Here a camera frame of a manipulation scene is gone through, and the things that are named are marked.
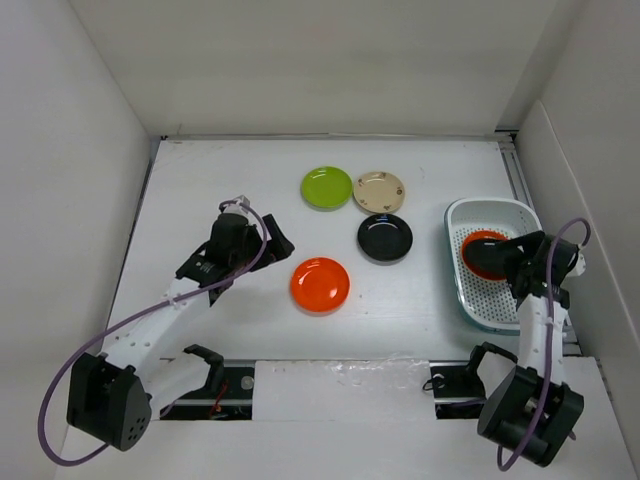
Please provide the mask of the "orange plate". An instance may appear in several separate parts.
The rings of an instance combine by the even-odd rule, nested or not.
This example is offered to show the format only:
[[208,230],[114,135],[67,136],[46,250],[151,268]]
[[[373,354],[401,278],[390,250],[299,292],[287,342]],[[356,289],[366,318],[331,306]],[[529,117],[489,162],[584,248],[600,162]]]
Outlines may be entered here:
[[[475,231],[475,232],[471,233],[470,235],[468,235],[468,236],[464,239],[464,241],[463,241],[463,243],[462,243],[462,246],[461,246],[461,248],[460,248],[461,259],[462,259],[462,247],[463,247],[464,245],[466,245],[468,242],[473,241],[473,240],[478,240],[478,239],[495,239],[495,240],[499,240],[499,241],[508,241],[508,240],[509,240],[509,238],[508,238],[507,236],[505,236],[505,235],[503,235],[503,234],[501,234],[501,233],[499,233],[499,232],[493,231],[493,230],[479,230],[479,231]],[[479,278],[481,278],[481,279],[487,280],[487,281],[504,281],[504,280],[506,279],[506,276],[505,276],[504,278],[502,278],[502,279],[497,279],[497,280],[485,279],[485,278],[482,278],[482,277],[480,277],[480,276],[478,276],[478,275],[476,275],[476,276],[477,276],[477,277],[479,277]]]
[[328,257],[304,260],[294,270],[289,282],[290,294],[302,310],[329,314],[342,307],[351,290],[345,267]]

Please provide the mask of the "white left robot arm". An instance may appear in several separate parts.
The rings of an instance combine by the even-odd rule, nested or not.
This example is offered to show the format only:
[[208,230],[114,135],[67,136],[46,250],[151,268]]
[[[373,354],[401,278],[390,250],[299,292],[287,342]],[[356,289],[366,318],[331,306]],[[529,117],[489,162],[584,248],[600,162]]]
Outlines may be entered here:
[[127,451],[148,424],[182,396],[216,394],[224,358],[196,343],[181,347],[189,323],[204,315],[241,275],[294,251],[274,216],[251,224],[251,209],[223,207],[208,241],[180,266],[161,308],[146,313],[102,352],[81,353],[71,366],[67,423]]

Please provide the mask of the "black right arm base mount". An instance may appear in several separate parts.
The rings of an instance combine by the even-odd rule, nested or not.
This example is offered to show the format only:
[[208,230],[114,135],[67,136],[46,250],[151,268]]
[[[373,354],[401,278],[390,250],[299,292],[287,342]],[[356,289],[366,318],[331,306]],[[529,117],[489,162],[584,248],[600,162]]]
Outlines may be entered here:
[[486,402],[478,373],[461,363],[432,363],[422,390],[432,395],[438,420],[477,420]]

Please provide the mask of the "black plate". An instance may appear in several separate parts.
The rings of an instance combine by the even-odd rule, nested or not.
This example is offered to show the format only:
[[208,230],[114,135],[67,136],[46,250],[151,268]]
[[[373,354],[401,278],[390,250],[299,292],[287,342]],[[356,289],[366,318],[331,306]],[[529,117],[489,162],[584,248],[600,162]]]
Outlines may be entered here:
[[511,241],[478,239],[462,247],[462,259],[468,269],[492,280],[504,278],[506,265],[520,255],[520,249]]
[[374,214],[358,227],[357,243],[363,253],[378,262],[395,262],[404,258],[413,245],[413,232],[400,217]]

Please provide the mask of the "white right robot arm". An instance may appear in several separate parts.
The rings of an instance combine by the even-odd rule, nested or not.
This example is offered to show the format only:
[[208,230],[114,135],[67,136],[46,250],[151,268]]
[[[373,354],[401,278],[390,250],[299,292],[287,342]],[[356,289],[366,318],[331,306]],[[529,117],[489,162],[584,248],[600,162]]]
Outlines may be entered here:
[[461,253],[474,274],[507,282],[520,327],[516,364],[485,401],[477,432],[511,451],[498,462],[501,470],[519,458],[546,467],[584,410],[583,396],[566,380],[562,340],[570,306],[562,283],[584,273],[582,248],[536,231],[507,240],[481,236]]

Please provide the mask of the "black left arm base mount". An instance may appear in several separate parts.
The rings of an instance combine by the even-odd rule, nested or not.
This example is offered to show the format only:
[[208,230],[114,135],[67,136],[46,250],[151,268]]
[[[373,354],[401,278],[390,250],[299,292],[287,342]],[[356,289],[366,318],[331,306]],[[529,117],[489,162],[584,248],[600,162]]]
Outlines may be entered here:
[[203,387],[189,392],[160,414],[161,420],[250,421],[253,410],[255,364],[231,362],[213,390]]

